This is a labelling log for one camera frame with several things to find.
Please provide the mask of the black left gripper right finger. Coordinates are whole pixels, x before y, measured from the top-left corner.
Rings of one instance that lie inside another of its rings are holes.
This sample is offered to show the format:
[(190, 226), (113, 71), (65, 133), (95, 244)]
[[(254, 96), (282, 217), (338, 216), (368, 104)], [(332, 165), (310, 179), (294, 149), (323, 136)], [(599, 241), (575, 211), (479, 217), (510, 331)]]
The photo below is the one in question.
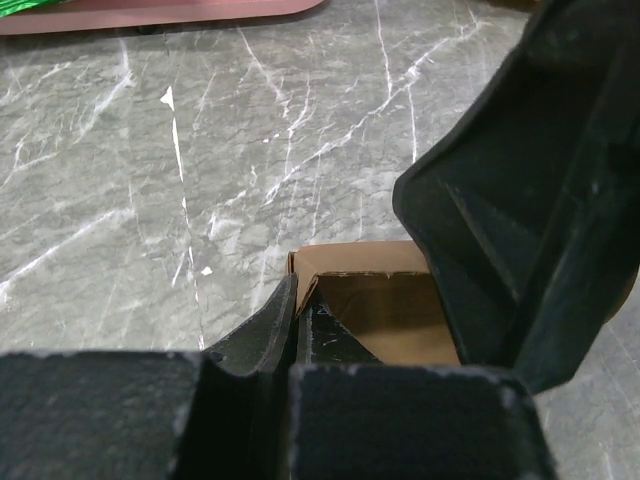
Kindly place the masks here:
[(296, 361), (381, 364), (332, 314), (324, 299), (310, 302), (298, 318)]

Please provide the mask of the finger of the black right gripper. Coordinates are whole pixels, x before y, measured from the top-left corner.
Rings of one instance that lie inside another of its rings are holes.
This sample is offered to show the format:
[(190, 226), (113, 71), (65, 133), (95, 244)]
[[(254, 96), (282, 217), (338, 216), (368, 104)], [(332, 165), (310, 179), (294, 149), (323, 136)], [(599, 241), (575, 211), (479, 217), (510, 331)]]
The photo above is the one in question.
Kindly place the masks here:
[(545, 1), (396, 181), (462, 362), (569, 381), (639, 267), (639, 5)]

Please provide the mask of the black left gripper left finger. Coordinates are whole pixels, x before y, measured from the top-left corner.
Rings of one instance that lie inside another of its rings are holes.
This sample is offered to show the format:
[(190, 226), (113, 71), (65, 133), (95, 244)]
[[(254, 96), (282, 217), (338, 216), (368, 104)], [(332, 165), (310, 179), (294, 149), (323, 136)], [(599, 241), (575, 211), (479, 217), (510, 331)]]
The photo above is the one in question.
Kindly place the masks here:
[(266, 303), (207, 352), (216, 365), (214, 421), (240, 479), (278, 479), (290, 366), (296, 359), (298, 277), (288, 274)]

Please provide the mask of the brown cardboard box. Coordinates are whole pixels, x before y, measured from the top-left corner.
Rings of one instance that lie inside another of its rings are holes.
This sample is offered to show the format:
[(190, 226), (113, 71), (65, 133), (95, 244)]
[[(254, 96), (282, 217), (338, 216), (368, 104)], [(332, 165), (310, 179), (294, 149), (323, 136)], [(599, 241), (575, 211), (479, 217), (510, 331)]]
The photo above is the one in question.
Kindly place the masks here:
[(309, 245), (291, 252), (297, 312), (321, 297), (329, 312), (390, 365), (459, 365), (425, 257), (412, 241)]

